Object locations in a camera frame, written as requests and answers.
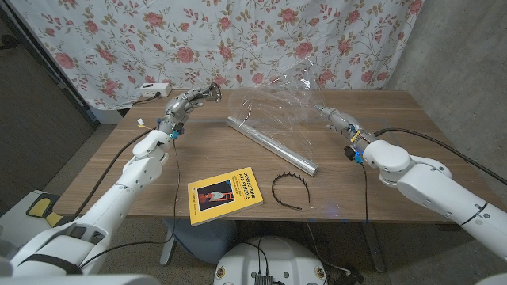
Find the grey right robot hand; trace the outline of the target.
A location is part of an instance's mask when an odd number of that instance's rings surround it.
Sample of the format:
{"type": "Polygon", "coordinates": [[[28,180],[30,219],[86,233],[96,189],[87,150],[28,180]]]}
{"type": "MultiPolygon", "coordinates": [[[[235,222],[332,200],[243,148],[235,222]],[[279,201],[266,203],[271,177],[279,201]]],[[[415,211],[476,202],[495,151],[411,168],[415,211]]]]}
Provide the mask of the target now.
{"type": "Polygon", "coordinates": [[[330,130],[341,133],[353,145],[357,145],[362,150],[369,143],[376,141],[376,137],[371,132],[366,131],[353,116],[320,104],[315,105],[315,108],[321,116],[330,121],[330,125],[327,126],[330,130]]]}

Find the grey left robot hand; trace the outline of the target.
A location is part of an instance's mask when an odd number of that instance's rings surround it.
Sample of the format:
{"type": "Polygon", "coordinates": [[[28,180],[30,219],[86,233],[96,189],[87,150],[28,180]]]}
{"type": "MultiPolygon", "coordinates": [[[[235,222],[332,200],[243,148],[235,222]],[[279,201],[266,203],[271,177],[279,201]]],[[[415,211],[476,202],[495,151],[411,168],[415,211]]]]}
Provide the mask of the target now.
{"type": "Polygon", "coordinates": [[[189,113],[193,109],[200,107],[207,95],[208,91],[191,89],[172,98],[166,105],[166,110],[158,129],[168,135],[174,131],[180,135],[183,132],[185,122],[188,120],[189,113]]]}

